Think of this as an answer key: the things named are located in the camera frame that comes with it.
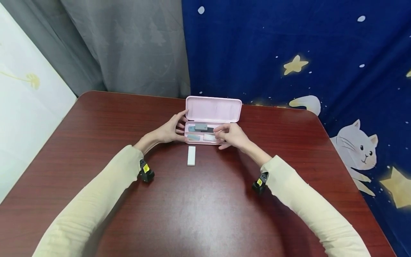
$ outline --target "wrist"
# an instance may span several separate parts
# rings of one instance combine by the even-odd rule
[[[159,141],[156,136],[150,132],[145,134],[140,140],[133,146],[135,149],[140,150],[144,155],[148,153],[154,146],[158,145]]]
[[[240,150],[245,153],[246,155],[250,155],[250,153],[255,149],[257,145],[252,142],[251,140],[248,140],[242,147],[240,147]]]
[[[245,144],[244,149],[241,151],[248,155],[260,168],[271,159],[269,154],[252,141]]]

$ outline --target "person's left arm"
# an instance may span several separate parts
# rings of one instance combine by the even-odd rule
[[[93,232],[104,221],[121,194],[137,180],[140,160],[159,143],[186,141],[184,115],[174,115],[167,123],[124,147],[90,183],[61,211],[41,238],[33,256],[81,256]]]

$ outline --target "gray curtain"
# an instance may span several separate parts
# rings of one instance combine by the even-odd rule
[[[190,93],[180,0],[0,1],[77,95]]]
[[[99,64],[59,1],[0,2],[77,96],[106,90]]]

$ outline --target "white eraser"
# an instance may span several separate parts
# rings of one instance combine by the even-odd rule
[[[187,156],[187,166],[195,166],[195,165],[196,165],[196,147],[189,146],[188,156]]]
[[[213,141],[213,142],[216,142],[216,141],[217,141],[217,139],[215,138],[215,136],[214,136],[214,135],[210,135],[210,134],[204,134],[203,140],[204,140],[204,141]]]

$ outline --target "black wristband device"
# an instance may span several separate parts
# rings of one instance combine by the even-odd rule
[[[152,171],[145,160],[140,160],[140,173],[139,175],[144,182],[149,183],[154,179],[154,171]]]
[[[261,173],[260,177],[253,183],[253,190],[256,192],[258,195],[262,195],[264,190],[266,189],[266,182],[268,179],[268,172]]]

